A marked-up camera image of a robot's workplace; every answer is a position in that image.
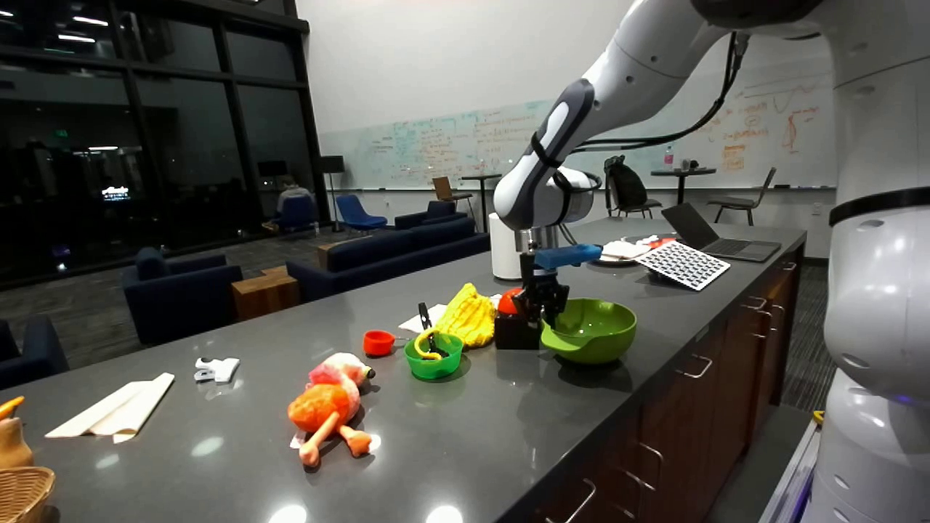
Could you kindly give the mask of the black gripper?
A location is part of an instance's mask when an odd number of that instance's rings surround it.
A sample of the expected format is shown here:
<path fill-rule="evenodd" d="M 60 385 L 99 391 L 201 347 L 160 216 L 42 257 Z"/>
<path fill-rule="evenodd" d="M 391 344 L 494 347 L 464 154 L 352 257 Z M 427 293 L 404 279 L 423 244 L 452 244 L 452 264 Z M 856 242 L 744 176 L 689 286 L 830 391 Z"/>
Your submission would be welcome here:
<path fill-rule="evenodd" d="M 545 290 L 542 316 L 555 319 L 564 311 L 570 289 L 555 279 L 558 267 L 559 267 L 559 261 L 558 261 L 555 250 L 526 250 L 520 257 L 520 282 L 522 282 L 520 311 L 526 316 L 538 316 L 538 311 L 539 311 L 538 290 L 535 290 L 538 276 L 549 276 L 542 282 L 542 290 Z"/>

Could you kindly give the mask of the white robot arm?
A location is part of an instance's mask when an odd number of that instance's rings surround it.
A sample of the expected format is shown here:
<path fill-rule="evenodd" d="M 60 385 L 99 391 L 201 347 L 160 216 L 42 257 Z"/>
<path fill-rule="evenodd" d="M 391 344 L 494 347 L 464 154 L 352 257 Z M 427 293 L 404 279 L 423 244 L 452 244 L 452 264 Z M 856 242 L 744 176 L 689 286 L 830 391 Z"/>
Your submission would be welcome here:
<path fill-rule="evenodd" d="M 930 0 L 634 0 L 494 210 L 513 231 L 580 219 L 564 158 L 654 116 L 725 36 L 818 36 L 834 74 L 821 322 L 834 382 L 805 523 L 930 523 Z"/>

